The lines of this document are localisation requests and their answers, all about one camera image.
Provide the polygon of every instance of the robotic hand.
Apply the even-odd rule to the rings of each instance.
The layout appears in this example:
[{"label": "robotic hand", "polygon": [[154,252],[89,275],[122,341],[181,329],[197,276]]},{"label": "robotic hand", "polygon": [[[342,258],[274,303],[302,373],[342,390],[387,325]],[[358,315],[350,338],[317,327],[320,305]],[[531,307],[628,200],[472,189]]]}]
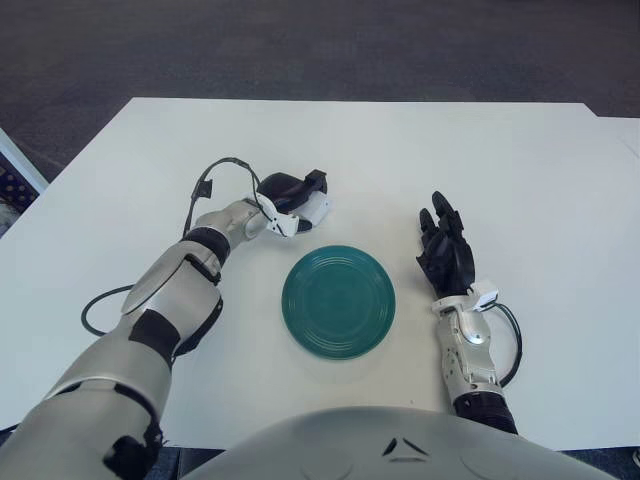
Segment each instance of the robotic hand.
[{"label": "robotic hand", "polygon": [[489,354],[491,332],[482,311],[496,302],[498,291],[488,281],[475,282],[471,247],[462,237],[462,220],[440,192],[433,194],[439,217],[420,212],[424,252],[417,258],[438,301],[438,339],[442,374],[456,415],[499,430],[517,433]]},{"label": "robotic hand", "polygon": [[329,206],[323,172],[304,181],[277,173],[191,227],[206,187],[201,177],[186,234],[133,286],[117,327],[78,357],[3,445],[0,478],[142,479],[162,445],[175,358],[196,348],[222,312],[217,285],[231,251],[265,229],[308,231]]}]

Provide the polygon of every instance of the floor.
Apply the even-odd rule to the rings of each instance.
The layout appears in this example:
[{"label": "floor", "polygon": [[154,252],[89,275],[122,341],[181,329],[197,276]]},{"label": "floor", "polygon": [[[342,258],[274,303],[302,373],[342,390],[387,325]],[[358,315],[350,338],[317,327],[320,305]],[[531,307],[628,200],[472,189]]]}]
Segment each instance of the floor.
[{"label": "floor", "polygon": [[53,179],[133,96],[640,116],[638,0],[4,0],[0,126]]}]

